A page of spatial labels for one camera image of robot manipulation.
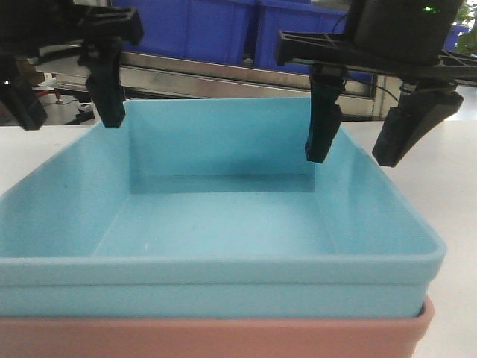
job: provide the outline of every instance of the black cable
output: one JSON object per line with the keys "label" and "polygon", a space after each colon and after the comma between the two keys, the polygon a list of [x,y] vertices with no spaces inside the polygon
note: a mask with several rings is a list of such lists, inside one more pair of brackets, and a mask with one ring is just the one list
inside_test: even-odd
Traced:
{"label": "black cable", "polygon": [[346,16],[348,16],[348,13],[345,13],[342,17],[338,19],[338,21],[335,23],[335,26],[333,26],[333,29],[331,30],[331,33],[334,34],[336,31],[336,28],[338,27],[339,23],[342,22],[344,19],[346,19]]}
{"label": "black cable", "polygon": [[366,81],[363,81],[363,80],[359,80],[358,78],[353,78],[351,76],[348,76],[348,78],[351,81],[359,82],[360,84],[367,84],[368,86],[375,86],[376,88],[379,88],[380,90],[383,90],[387,94],[389,94],[396,102],[399,102],[399,99],[395,95],[393,95],[388,89],[385,89],[384,87],[382,87],[380,85],[372,84],[371,82],[366,82]]}

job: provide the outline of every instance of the pink plastic bin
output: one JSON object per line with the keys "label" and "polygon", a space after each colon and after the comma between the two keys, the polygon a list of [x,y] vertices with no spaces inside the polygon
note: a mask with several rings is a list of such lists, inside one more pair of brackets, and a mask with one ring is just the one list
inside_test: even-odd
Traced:
{"label": "pink plastic bin", "polygon": [[0,318],[1,358],[409,358],[416,318]]}

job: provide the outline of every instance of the green plant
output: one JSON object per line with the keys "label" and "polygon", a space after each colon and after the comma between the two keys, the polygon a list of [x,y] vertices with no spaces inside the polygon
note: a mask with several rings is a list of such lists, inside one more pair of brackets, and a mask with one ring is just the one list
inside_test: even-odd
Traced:
{"label": "green plant", "polygon": [[459,25],[466,25],[470,28],[469,32],[462,34],[455,48],[459,54],[477,54],[477,1],[467,0],[461,6],[457,13],[455,21]]}

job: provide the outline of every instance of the bin bottom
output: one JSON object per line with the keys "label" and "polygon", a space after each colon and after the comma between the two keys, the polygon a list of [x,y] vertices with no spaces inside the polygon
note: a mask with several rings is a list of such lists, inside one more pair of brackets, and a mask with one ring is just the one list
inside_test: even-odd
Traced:
{"label": "bin bottom", "polygon": [[94,256],[333,254],[313,192],[132,195]]}

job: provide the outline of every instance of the metal shelf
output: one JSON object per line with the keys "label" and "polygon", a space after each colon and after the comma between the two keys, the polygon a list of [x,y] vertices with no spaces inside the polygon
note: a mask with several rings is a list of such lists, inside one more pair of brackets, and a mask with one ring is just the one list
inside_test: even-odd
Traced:
{"label": "metal shelf", "polygon": [[[76,64],[77,58],[56,60],[38,66],[41,72],[57,74],[57,87],[85,91],[88,75]],[[172,98],[301,97],[309,95],[307,75],[181,60],[125,52],[121,58],[121,84],[135,96]],[[372,117],[374,88],[348,81],[340,98],[343,113]]]}

